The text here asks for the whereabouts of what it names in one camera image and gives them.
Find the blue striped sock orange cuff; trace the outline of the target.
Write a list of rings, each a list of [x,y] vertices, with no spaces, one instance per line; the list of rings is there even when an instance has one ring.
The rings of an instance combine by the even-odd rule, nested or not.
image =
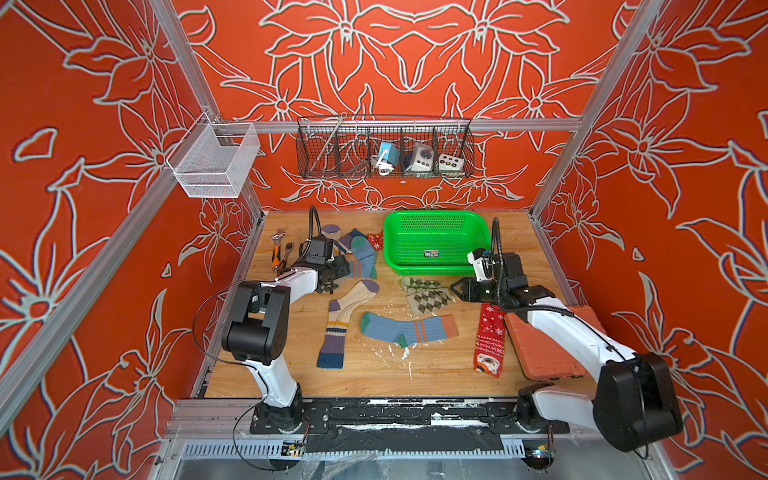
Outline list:
[[[356,279],[376,279],[376,250],[365,236],[354,236],[350,241],[351,254],[348,277]]]

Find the cream striped sock purple toe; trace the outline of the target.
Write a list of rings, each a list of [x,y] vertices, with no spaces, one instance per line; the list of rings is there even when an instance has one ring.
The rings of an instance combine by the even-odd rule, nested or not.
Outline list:
[[[351,290],[329,304],[324,342],[316,366],[321,369],[342,369],[347,331],[354,311],[371,301],[379,292],[379,285],[371,279],[357,282]]]

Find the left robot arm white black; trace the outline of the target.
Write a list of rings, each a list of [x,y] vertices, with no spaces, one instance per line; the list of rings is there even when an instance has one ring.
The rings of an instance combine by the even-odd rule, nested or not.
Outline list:
[[[294,266],[275,280],[244,280],[234,290],[222,348],[256,381],[262,400],[255,414],[280,432],[294,432],[303,423],[301,388],[283,356],[290,306],[350,272],[334,244],[325,236],[311,238]]]

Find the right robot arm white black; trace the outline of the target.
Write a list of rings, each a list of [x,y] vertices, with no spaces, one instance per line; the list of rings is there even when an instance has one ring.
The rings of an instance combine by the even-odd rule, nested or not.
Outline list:
[[[468,253],[474,273],[452,284],[461,300],[488,303],[544,333],[597,383],[592,395],[539,384],[520,391],[515,419],[538,432],[563,422],[599,432],[630,452],[682,432],[684,421],[667,363],[610,338],[567,308],[549,289],[530,285],[516,254],[483,248]]]

